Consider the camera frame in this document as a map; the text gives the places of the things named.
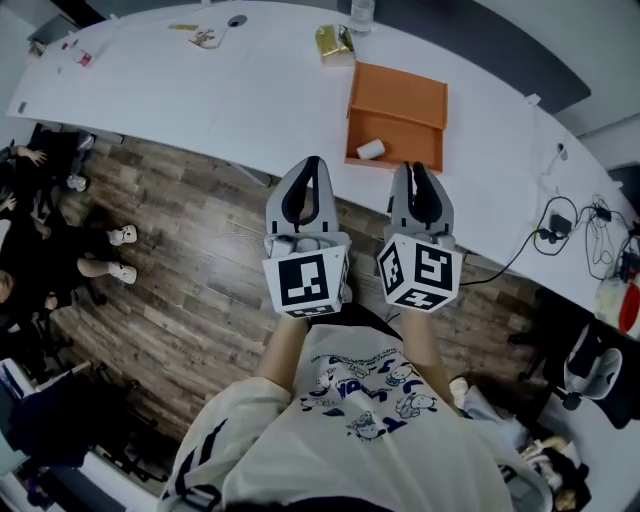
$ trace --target wooden floor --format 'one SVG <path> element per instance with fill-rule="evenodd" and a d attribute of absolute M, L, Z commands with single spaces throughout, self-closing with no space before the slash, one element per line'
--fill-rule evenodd
<path fill-rule="evenodd" d="M 106 210 L 112 224 L 135 224 L 138 243 L 119 254 L 138 268 L 138 281 L 99 278 L 106 305 L 94 306 L 81 291 L 78 304 L 53 318 L 78 356 L 137 379 L 136 406 L 181 438 L 210 397 L 251 374 L 274 328 L 262 272 L 264 210 L 273 189 L 223 161 L 138 139 L 121 146 L 98 141 L 85 173 L 89 190 L 66 193 L 61 210 L 76 225 L 96 209 Z M 385 218 L 341 201 L 338 209 L 353 241 L 360 302 L 383 318 L 393 315 L 375 265 Z M 490 274 L 463 268 L 463 279 Z M 535 290 L 501 277 L 461 289 L 433 315 L 450 376 L 476 370 L 515 378 L 530 352 L 506 340 L 527 330 Z M 397 319 L 391 325 L 397 329 Z"/>

